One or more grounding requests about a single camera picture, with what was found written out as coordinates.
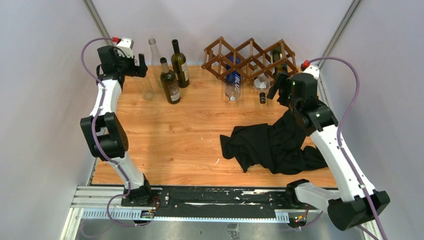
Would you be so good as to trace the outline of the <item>tall clear glass bottle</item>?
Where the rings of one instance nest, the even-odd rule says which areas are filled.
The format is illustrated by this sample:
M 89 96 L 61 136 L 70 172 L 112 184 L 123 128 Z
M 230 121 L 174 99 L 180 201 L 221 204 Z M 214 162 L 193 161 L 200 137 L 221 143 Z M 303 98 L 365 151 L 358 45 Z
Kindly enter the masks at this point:
M 162 72 L 162 65 L 160 62 L 160 58 L 162 57 L 162 55 L 160 54 L 160 51 L 158 49 L 157 46 L 157 42 L 156 39 L 151 37 L 148 39 L 148 43 L 150 46 L 150 51 L 151 51 L 151 68 L 153 71 L 153 75 L 156 81 L 156 84 L 162 88 L 162 82 L 161 82 L 161 72 Z

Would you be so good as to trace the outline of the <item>brown bottle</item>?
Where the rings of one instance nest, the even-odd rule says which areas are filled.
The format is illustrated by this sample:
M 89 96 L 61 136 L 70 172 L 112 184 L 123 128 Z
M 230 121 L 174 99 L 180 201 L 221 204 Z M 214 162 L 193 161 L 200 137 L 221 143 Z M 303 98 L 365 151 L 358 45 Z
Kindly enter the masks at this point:
M 176 75 L 172 70 L 170 70 L 165 57 L 160 58 L 160 63 L 162 67 L 160 80 L 166 99 L 170 104 L 177 104 L 181 100 L 181 94 Z

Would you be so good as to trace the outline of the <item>dark green wine bottle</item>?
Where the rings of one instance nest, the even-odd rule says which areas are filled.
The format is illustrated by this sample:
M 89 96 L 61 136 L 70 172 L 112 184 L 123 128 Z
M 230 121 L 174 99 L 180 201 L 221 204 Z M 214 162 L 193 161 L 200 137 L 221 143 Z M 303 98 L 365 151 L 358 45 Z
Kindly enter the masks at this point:
M 173 39 L 171 43 L 173 47 L 173 54 L 171 56 L 173 71 L 177 75 L 178 86 L 180 88 L 186 88 L 190 84 L 187 59 L 180 51 L 179 41 L 177 39 Z

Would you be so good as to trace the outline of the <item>blue labelled clear bottle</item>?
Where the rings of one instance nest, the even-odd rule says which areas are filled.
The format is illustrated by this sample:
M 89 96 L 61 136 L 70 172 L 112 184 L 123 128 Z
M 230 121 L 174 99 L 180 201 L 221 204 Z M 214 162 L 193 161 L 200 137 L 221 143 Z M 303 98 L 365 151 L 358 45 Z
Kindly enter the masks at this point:
M 233 70 L 225 77 L 225 96 L 230 102 L 235 102 L 242 95 L 242 76 L 239 72 Z

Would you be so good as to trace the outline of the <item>small clear glass bottle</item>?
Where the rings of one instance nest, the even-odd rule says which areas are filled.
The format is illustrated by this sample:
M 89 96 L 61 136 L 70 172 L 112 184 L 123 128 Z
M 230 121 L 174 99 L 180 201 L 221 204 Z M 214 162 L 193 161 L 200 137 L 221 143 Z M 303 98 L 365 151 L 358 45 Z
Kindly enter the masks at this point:
M 155 93 L 151 85 L 150 79 L 147 76 L 135 76 L 133 77 L 133 79 L 142 98 L 144 100 L 151 101 L 154 98 Z

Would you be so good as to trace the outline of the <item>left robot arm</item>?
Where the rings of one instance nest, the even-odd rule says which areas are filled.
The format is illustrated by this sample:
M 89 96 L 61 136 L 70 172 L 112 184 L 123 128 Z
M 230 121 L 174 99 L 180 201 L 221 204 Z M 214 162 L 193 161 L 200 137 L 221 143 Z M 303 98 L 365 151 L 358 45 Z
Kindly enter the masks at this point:
M 90 115 L 80 120 L 80 127 L 90 153 L 111 165 L 122 179 L 122 205 L 147 206 L 153 201 L 150 183 L 130 157 L 129 140 L 116 114 L 125 78 L 143 78 L 147 73 L 144 55 L 139 54 L 137 63 L 131 47 L 118 45 L 100 47 L 97 53 L 96 103 Z

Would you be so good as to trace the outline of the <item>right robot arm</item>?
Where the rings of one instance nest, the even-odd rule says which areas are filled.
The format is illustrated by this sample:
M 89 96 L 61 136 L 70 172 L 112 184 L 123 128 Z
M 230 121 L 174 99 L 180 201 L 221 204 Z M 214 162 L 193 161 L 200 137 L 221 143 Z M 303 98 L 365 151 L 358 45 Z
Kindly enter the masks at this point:
M 287 184 L 286 195 L 293 207 L 313 206 L 328 214 L 341 231 L 377 221 L 390 203 L 386 191 L 378 191 L 367 179 L 344 140 L 332 110 L 318 97 L 318 81 L 314 74 L 297 73 L 289 76 L 281 72 L 268 92 L 288 107 L 297 124 L 304 129 L 322 154 L 338 188 L 333 192 L 300 179 Z

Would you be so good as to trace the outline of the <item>brown wooden wine rack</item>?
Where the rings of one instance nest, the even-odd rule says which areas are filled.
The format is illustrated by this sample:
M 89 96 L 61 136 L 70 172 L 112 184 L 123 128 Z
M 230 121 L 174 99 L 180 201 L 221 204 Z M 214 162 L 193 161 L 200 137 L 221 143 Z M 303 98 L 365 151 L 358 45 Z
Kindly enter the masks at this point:
M 232 71 L 241 74 L 241 82 L 252 82 L 260 74 L 272 76 L 273 70 L 286 66 L 288 74 L 299 72 L 295 52 L 283 39 L 262 48 L 254 38 L 249 38 L 237 47 L 220 36 L 204 48 L 201 68 L 209 71 L 216 79 L 225 82 Z

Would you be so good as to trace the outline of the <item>black cloth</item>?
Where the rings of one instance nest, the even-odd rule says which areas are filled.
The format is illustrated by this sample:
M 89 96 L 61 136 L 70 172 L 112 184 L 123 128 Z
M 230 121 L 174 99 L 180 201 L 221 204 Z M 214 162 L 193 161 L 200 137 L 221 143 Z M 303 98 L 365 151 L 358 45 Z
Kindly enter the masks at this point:
M 274 124 L 235 126 L 230 136 L 220 135 L 222 156 L 236 159 L 242 171 L 260 165 L 272 174 L 297 175 L 328 165 L 315 146 L 303 146 L 305 131 L 287 110 Z

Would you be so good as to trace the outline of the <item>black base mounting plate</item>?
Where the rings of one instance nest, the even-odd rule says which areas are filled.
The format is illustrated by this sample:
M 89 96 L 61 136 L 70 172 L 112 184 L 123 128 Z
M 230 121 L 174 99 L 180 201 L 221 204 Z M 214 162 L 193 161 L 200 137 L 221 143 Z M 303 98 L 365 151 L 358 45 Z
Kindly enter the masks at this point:
M 151 192 L 146 206 L 157 204 L 159 217 L 268 220 L 277 211 L 294 218 L 317 210 L 304 203 L 291 205 L 283 187 L 154 185 Z

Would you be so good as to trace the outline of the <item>aluminium frame rail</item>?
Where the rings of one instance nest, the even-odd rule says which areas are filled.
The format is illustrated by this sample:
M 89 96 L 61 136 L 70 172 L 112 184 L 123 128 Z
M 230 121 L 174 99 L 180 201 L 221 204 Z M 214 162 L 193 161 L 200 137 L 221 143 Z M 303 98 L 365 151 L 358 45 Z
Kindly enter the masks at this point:
M 341 231 L 282 187 L 156 185 L 141 206 L 121 185 L 78 186 L 62 240 L 374 240 L 375 222 Z

